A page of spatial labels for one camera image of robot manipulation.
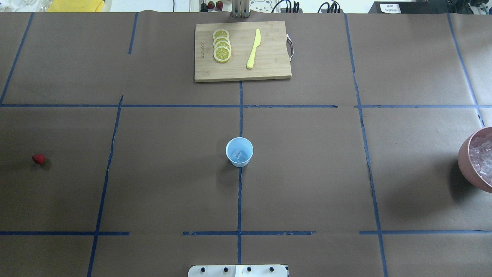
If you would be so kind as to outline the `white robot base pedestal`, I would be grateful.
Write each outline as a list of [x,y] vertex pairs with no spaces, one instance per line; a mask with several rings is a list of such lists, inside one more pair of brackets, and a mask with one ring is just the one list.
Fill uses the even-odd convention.
[[195,265],[188,277],[288,277],[287,266],[281,264],[258,265]]

